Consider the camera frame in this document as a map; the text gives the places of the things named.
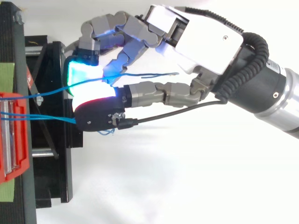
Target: black cylinder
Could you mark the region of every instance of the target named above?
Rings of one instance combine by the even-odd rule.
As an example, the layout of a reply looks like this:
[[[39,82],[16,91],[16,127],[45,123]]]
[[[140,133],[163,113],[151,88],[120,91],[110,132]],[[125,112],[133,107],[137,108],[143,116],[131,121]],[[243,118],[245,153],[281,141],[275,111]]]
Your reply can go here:
[[[251,48],[243,47],[233,64],[221,76],[213,92],[217,92],[221,83],[246,66],[254,55]],[[229,102],[251,113],[263,112],[280,99],[285,88],[285,82],[285,76],[280,74],[279,66],[269,60],[268,66],[242,85],[229,99]]]

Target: blue wire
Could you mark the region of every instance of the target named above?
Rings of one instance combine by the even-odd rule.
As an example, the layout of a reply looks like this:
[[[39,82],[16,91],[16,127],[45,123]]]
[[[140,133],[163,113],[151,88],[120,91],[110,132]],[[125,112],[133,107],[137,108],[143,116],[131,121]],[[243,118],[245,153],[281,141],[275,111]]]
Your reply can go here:
[[[7,97],[7,98],[0,98],[0,100],[30,99],[30,98],[36,98],[36,97],[38,97],[38,96],[40,96],[40,97],[44,97],[44,96],[49,96],[49,95],[52,95],[52,94],[55,94],[55,93],[58,93],[58,92],[67,90],[67,89],[69,89],[69,88],[71,88],[71,87],[74,87],[74,86],[77,86],[77,85],[81,85],[81,84],[84,84],[84,83],[95,82],[95,81],[99,81],[99,80],[103,80],[103,79],[118,78],[118,77],[121,77],[121,76],[122,76],[122,75],[110,76],[110,77],[103,77],[103,78],[95,78],[95,79],[89,79],[89,80],[85,80],[85,81],[83,81],[83,82],[79,82],[79,83],[75,83],[75,84],[73,84],[73,85],[69,85],[69,86],[65,86],[65,87],[59,88],[59,89],[57,89],[57,90],[53,90],[53,91],[50,91],[50,92],[39,93],[39,94],[30,95],[30,96],[24,96],[24,97]]]
[[[50,118],[1,118],[1,120],[9,120],[9,121],[23,121],[23,120],[53,120]],[[69,122],[72,124],[75,124],[76,122],[74,121],[67,121],[64,120],[65,122]]]
[[[150,74],[150,73],[149,74],[129,74],[129,73],[124,73],[124,74],[119,74],[119,75],[116,75],[116,76],[110,76],[110,77],[103,77],[103,78],[95,78],[95,79],[85,80],[83,82],[75,83],[75,84],[70,85],[70,86],[65,86],[65,87],[59,88],[57,90],[50,91],[50,92],[39,93],[39,94],[30,95],[30,96],[24,96],[24,97],[0,98],[0,100],[16,100],[16,99],[30,99],[30,98],[36,98],[36,97],[44,97],[44,96],[49,96],[49,95],[52,95],[52,94],[55,94],[55,93],[67,90],[67,89],[69,89],[71,87],[74,87],[74,86],[77,86],[77,85],[81,85],[81,84],[84,84],[84,83],[95,82],[95,81],[106,80],[106,79],[114,79],[114,78],[118,78],[118,77],[122,77],[122,76],[135,76],[135,77],[138,77],[138,76],[152,76],[152,77],[157,77],[157,76],[166,76],[166,75],[170,75],[170,74],[174,75],[174,74],[178,74],[178,73],[176,73],[176,72],[165,73],[165,74]]]
[[[7,112],[0,112],[0,114],[9,115],[9,116],[20,116],[20,117],[48,118],[48,119],[62,120],[69,123],[76,122],[75,119],[73,118],[54,117],[54,116],[42,115],[42,114],[21,114],[21,113],[7,113]]]
[[[104,135],[104,136],[109,135],[109,134],[114,134],[115,128],[112,130],[105,130],[103,132],[107,132],[107,133],[102,133],[101,131],[98,131],[99,134]]]

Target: metal rod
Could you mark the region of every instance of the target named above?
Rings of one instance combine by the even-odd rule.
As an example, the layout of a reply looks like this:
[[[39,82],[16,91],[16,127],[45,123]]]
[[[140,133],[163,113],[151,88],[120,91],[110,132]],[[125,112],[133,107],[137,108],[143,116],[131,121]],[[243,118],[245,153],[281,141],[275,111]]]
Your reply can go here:
[[[36,46],[36,47],[26,47],[25,53],[26,56],[39,56],[42,51],[42,46]]]
[[[52,150],[50,148],[33,148],[32,149],[32,157],[52,157],[54,156]]]

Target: blue led light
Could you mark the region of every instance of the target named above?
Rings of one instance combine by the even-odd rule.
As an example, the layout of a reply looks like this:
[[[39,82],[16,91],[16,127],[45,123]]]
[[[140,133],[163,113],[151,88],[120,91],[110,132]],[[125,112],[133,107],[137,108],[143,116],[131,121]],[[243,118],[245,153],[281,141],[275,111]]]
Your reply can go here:
[[[67,85],[73,85],[90,79],[102,78],[103,68],[101,66],[91,66],[83,63],[71,61],[68,69]],[[74,86],[70,88],[70,93],[75,96],[76,91],[80,88]]]
[[[74,61],[69,63],[68,86],[102,77],[103,69],[101,66],[90,66]],[[115,97],[114,88],[102,82],[102,80],[71,87],[70,92],[74,96],[72,102],[73,111],[85,102],[100,98]]]

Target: black coiled cable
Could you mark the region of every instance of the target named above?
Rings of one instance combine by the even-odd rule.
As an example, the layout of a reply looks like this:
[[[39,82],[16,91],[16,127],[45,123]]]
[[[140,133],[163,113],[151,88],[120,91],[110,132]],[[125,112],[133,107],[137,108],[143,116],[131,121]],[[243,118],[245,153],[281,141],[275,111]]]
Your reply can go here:
[[[256,55],[249,64],[221,85],[215,97],[222,102],[227,102],[238,88],[255,77],[266,66],[269,59],[268,44],[261,36],[243,33],[243,38],[243,43],[251,46]]]
[[[247,44],[254,49],[256,54],[254,59],[244,68],[242,68],[236,75],[225,81],[220,86],[220,89],[216,92],[215,97],[222,102],[227,103],[228,99],[237,91],[238,88],[251,80],[266,66],[266,63],[269,59],[268,44],[261,36],[254,33],[243,33],[243,29],[229,22],[224,17],[209,10],[185,7],[185,12],[210,17],[226,26],[231,27],[235,31],[242,34],[244,44]]]

